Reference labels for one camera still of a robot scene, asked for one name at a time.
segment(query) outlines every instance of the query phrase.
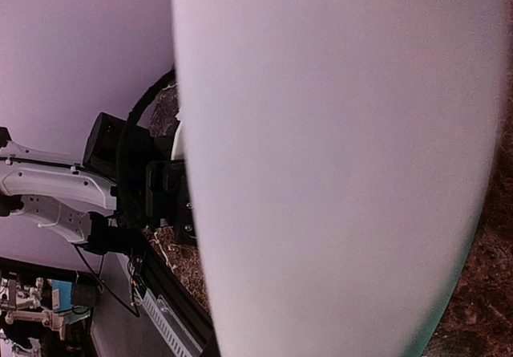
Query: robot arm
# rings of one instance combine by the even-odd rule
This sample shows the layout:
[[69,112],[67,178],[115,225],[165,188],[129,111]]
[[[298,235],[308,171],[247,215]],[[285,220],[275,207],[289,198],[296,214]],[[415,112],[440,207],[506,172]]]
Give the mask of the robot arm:
[[6,323],[12,325],[14,321],[28,321],[32,323],[42,323],[43,326],[53,331],[58,331],[61,339],[64,339],[64,318],[52,313],[48,309],[42,312],[33,312],[25,310],[8,311],[6,314]]
[[66,156],[0,141],[0,193],[3,196],[41,195],[116,209],[115,184],[88,172]]
[[23,207],[11,215],[25,216],[35,221],[39,228],[50,229],[72,244],[83,244],[91,234],[91,219],[52,197],[24,195]]

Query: black cable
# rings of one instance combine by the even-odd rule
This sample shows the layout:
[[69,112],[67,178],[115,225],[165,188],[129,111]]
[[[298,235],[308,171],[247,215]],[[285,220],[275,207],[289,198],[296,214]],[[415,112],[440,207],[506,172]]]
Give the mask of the black cable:
[[130,147],[128,137],[130,133],[133,132],[146,108],[153,103],[159,92],[175,78],[176,73],[174,68],[172,68],[146,90],[144,95],[128,114],[127,122],[125,123],[119,137],[115,156],[119,202],[128,223],[136,229],[144,229],[149,222],[146,217],[146,212],[142,207],[142,203],[133,195],[133,192],[130,190],[130,185],[127,182],[128,169],[126,163],[130,161],[127,155],[128,148]]
[[103,264],[105,263],[105,256],[103,255],[102,256],[102,260],[99,262],[99,272],[98,272],[98,275],[100,275],[103,271]]
[[84,311],[77,311],[77,310],[75,309],[75,307],[72,307],[72,308],[71,308],[71,311],[73,312],[73,314],[76,314],[76,315],[84,315],[84,314],[88,313],[90,310],[91,310],[91,309],[87,308],[87,309],[86,309],[86,310],[84,310]]
[[130,289],[130,295],[131,295],[131,301],[132,301],[132,304],[134,305],[134,307],[137,307],[137,303],[135,303],[135,279],[134,279],[134,273],[130,271],[130,264],[132,264],[132,261],[131,261],[131,258],[128,259],[128,263],[127,263],[127,268],[128,268],[128,273],[130,274],[130,286],[131,286],[131,289]]
[[9,280],[7,279],[7,284],[5,286],[2,286],[2,291],[0,291],[0,306],[3,305],[5,301],[7,301],[8,298],[3,298],[3,295],[7,292],[7,289],[9,289]]
[[134,304],[134,301],[132,299],[132,302],[131,304],[134,305],[134,309],[135,310],[132,310],[131,307],[129,307],[129,305],[127,305],[125,302],[123,302],[123,300],[118,297],[118,295],[116,295],[116,293],[114,293],[111,288],[104,282],[102,281],[97,275],[96,275],[96,272],[93,270],[93,268],[91,267],[91,265],[89,265],[89,262],[87,261],[87,259],[83,256],[82,254],[82,251],[80,250],[79,246],[78,245],[74,245],[74,248],[76,250],[76,252],[78,253],[80,259],[82,260],[83,264],[87,267],[87,269],[92,273],[93,275],[93,278],[97,281],[97,283],[99,283],[101,286],[103,286],[105,288],[106,291],[108,291],[111,296],[124,308],[126,309],[130,314],[132,314],[133,316],[135,316],[136,318],[139,318],[140,317],[140,312],[139,312],[139,308]]

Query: white curved surface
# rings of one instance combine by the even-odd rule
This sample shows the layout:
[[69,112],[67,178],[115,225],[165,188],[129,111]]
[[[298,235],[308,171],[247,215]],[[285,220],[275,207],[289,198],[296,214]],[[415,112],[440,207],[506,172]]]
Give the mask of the white curved surface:
[[223,357],[419,355],[467,255],[507,0],[174,0]]

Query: white wall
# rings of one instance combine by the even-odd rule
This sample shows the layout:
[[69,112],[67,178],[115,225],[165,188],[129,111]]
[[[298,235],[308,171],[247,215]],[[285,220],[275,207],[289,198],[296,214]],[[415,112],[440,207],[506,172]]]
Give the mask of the white wall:
[[[81,158],[99,112],[125,117],[173,61],[171,0],[0,0],[0,125],[17,143]],[[0,255],[82,269],[23,218],[0,220]]]

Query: brown textured surface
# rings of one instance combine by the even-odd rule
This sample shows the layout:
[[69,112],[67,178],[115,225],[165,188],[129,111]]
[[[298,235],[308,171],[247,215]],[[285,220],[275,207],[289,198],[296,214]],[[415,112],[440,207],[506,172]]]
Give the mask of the brown textured surface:
[[[426,357],[513,356],[513,88],[508,95],[495,170],[474,244],[449,306],[423,353]],[[159,95],[151,120],[155,136],[172,130],[176,96],[175,87]],[[177,245],[170,228],[150,234],[148,239],[208,310],[198,250]]]
[[[169,135],[177,127],[175,115],[178,112],[178,91],[176,84],[170,83],[169,88],[162,90],[157,95],[156,102],[156,108],[150,121],[150,132],[153,136]],[[171,227],[163,227],[155,233],[147,233],[146,236],[182,285],[209,312],[198,249],[177,245]]]
[[503,131],[474,243],[426,357],[513,356],[513,61],[508,81]]

